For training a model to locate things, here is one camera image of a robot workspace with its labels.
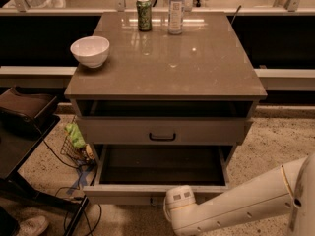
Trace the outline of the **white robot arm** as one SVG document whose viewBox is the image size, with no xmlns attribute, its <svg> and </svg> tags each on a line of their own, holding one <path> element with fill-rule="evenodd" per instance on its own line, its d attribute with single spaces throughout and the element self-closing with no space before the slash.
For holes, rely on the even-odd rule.
<svg viewBox="0 0 315 236">
<path fill-rule="evenodd" d="M 287 236 L 315 236 L 315 154 L 283 164 L 199 205 L 191 187 L 170 189 L 163 210 L 177 236 L 196 236 L 287 212 Z"/>
</svg>

